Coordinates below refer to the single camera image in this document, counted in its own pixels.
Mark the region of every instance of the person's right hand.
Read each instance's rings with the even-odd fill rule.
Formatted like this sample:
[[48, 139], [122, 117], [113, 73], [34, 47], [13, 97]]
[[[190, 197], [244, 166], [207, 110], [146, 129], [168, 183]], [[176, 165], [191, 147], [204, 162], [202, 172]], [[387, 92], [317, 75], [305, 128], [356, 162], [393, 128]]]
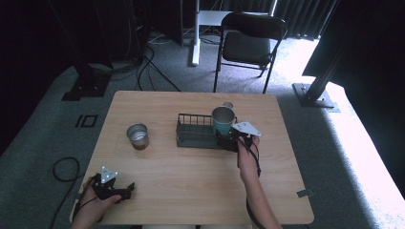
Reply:
[[[244, 139], [240, 136], [239, 139], [242, 142], [245, 142]], [[260, 138], [258, 136], [254, 136], [253, 144], [250, 146], [250, 150], [257, 156], [258, 155], [258, 147], [260, 143]], [[241, 170], [241, 179], [244, 183], [249, 180], [258, 179], [257, 175], [257, 165], [256, 160], [254, 159], [253, 155], [247, 151], [246, 147], [238, 141], [238, 148], [239, 148], [239, 169]]]

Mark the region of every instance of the black strap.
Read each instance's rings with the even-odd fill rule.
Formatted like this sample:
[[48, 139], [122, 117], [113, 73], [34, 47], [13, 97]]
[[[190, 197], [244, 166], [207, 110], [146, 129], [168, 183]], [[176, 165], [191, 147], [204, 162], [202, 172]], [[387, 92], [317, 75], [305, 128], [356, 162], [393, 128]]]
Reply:
[[[253, 156], [254, 160], [256, 161], [257, 176], [259, 177], [260, 174], [261, 174], [261, 172], [262, 172], [262, 170], [260, 169], [260, 164], [259, 164], [259, 149], [257, 148], [257, 146], [256, 146], [254, 143], [252, 143], [252, 144], [256, 147], [256, 150], [257, 150], [257, 156], [256, 156], [256, 155], [253, 153], [253, 151], [250, 150], [250, 148], [247, 147], [246, 144], [245, 144], [243, 141], [241, 141], [239, 138], [238, 138], [238, 140], [245, 146], [245, 148], [247, 149], [247, 151]], [[250, 219], [254, 222], [254, 224], [256, 224], [256, 226], [259, 227], [260, 229], [266, 229], [266, 228], [262, 225], [262, 223], [260, 223], [259, 220], [257, 220], [256, 217], [254, 216], [253, 211], [250, 209], [250, 206], [249, 206], [249, 203], [248, 203], [247, 199], [246, 199], [246, 209], [247, 209], [247, 213], [248, 213], [249, 216], [250, 216]]]
[[250, 216], [250, 219], [252, 219], [252, 221], [254, 222], [254, 224], [256, 224], [257, 227], [259, 227], [260, 229], [266, 229], [260, 222], [259, 220], [256, 219], [256, 217], [254, 216], [252, 210], [250, 209], [249, 203], [247, 202], [246, 199], [246, 209], [247, 209], [247, 213]]

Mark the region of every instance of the metal cup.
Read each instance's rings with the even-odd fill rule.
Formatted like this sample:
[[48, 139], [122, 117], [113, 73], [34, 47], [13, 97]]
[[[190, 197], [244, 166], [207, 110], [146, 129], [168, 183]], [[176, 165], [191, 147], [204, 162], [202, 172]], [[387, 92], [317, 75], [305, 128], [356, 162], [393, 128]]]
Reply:
[[217, 130], [221, 135], [228, 135], [229, 129], [235, 119], [235, 113], [228, 106], [217, 107], [212, 111], [212, 127], [214, 135]]
[[127, 130], [127, 136], [136, 150], [144, 150], [149, 145], [148, 128], [141, 123], [131, 125]]

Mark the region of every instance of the wooden table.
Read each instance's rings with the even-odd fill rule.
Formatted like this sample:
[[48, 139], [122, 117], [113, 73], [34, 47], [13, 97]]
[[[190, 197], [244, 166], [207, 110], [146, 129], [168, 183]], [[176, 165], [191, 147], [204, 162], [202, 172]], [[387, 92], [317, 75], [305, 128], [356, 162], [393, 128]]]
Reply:
[[[131, 199], [114, 205], [104, 224], [249, 224], [237, 154], [177, 147], [178, 114], [210, 115], [229, 101], [239, 121], [262, 132], [260, 180], [282, 224], [313, 221], [305, 186], [277, 103], [271, 94], [117, 92], [101, 130], [85, 179], [101, 166], [118, 171], [115, 188], [135, 182]], [[137, 152], [128, 126], [148, 127], [149, 146]]]

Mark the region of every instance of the black stand base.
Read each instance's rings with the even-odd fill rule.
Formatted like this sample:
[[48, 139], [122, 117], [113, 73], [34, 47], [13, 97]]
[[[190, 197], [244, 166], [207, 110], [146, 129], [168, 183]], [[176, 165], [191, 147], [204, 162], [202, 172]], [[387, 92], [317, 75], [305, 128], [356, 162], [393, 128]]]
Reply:
[[303, 107], [316, 107], [316, 108], [334, 108], [334, 103], [330, 100], [330, 97], [327, 91], [324, 91], [322, 95], [315, 101], [308, 100], [306, 98], [306, 93], [310, 84], [294, 83], [292, 88], [297, 94], [298, 99], [300, 100], [301, 106]]
[[63, 95], [62, 101], [79, 101], [81, 97], [102, 97], [110, 83], [110, 74], [94, 73], [95, 83], [90, 87], [83, 87], [80, 77], [77, 78], [71, 91]]

